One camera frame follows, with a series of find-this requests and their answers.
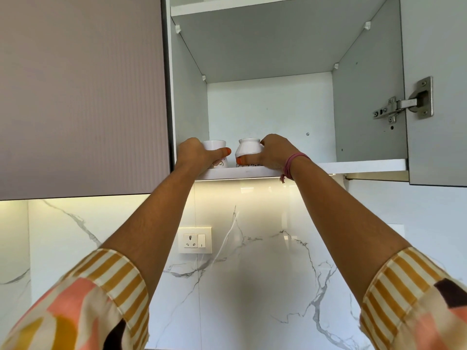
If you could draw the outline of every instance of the forearm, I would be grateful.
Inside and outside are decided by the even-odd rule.
[[[336,266],[361,304],[379,268],[410,247],[409,242],[309,159],[295,158],[290,172]]]
[[[128,257],[155,292],[195,181],[193,170],[180,167],[170,174],[141,206],[102,244]]]

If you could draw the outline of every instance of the metal hinge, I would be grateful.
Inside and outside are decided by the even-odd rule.
[[[396,97],[388,100],[388,104],[373,112],[373,119],[388,117],[388,123],[394,124],[397,115],[408,109],[418,113],[420,119],[433,116],[433,77],[429,76],[417,82],[417,88],[409,97],[398,101]]]

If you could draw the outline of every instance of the pink thread bracelet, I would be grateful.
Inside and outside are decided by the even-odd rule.
[[[310,159],[307,155],[305,155],[304,153],[302,152],[299,152],[299,153],[294,153],[293,155],[291,155],[287,161],[285,162],[285,166],[284,166],[284,174],[281,176],[281,182],[285,183],[285,177],[289,178],[289,179],[292,179],[292,176],[290,175],[290,165],[292,164],[292,161],[294,158],[298,157],[298,156],[304,156],[308,159]]]

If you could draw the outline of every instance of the shirt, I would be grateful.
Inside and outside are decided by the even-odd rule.
[[[362,303],[361,330],[377,350],[467,349],[467,288],[415,248],[377,272]],[[132,262],[98,249],[44,294],[2,350],[141,350],[149,298]]]

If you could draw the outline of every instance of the white mug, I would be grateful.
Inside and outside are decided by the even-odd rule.
[[[213,151],[213,150],[217,150],[218,148],[225,147],[226,144],[227,143],[224,140],[208,140],[208,141],[203,142],[203,146],[208,151]],[[211,165],[209,168],[227,168],[227,167],[228,167],[227,158],[224,157],[223,159],[220,160],[220,163],[217,166]]]
[[[251,155],[254,153],[260,153],[263,151],[264,146],[260,143],[260,139],[240,139],[238,140],[240,146],[238,146],[237,151],[235,152],[235,158],[243,155]],[[248,167],[248,166],[261,166],[261,165],[239,165],[237,167]]]

